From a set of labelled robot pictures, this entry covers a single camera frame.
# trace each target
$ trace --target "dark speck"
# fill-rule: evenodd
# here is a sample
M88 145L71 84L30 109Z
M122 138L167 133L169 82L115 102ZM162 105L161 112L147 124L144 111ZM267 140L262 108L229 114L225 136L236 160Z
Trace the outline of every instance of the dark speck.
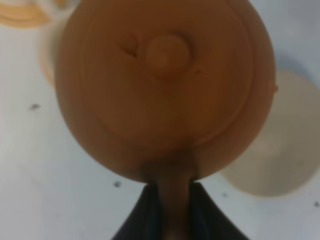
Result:
M30 111L35 111L35 110L39 109L40 107L41 106L39 104L34 103L29 107L29 110Z
M115 186L116 188L120 188L121 187L121 182L120 181L116 181L116 182L114 182L113 186Z

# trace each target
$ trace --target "terracotta teapot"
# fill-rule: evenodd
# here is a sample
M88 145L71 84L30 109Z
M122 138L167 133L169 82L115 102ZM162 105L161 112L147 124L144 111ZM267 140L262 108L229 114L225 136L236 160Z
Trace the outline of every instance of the terracotta teapot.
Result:
M117 174L157 183L173 224L189 182L253 141L276 89L272 44L247 0L84 0L55 78L81 146Z

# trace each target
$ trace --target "clay teapot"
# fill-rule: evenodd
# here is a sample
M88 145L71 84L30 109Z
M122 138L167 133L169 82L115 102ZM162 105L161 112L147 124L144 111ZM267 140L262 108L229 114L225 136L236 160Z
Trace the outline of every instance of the clay teapot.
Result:
M275 60L247 0L83 0L55 86L81 146L117 174L157 183L174 224L189 182L235 160L262 128Z

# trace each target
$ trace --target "teapot lid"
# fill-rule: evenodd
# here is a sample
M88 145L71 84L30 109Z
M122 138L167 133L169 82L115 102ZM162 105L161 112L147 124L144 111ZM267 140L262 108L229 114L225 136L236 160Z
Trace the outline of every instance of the teapot lid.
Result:
M271 41L247 0L84 0L56 65L71 132L140 181L143 161L186 145L198 178L221 169L254 139L275 92Z

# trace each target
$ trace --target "white table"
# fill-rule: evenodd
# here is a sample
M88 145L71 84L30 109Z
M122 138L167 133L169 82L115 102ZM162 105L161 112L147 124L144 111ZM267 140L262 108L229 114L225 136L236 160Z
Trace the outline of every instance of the white table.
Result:
M277 63L320 86L320 1L252 2ZM74 140L39 67L38 33L0 26L0 239L109 240L143 185L105 169ZM320 239L320 173L276 198L241 193L219 173L202 183L252 240Z

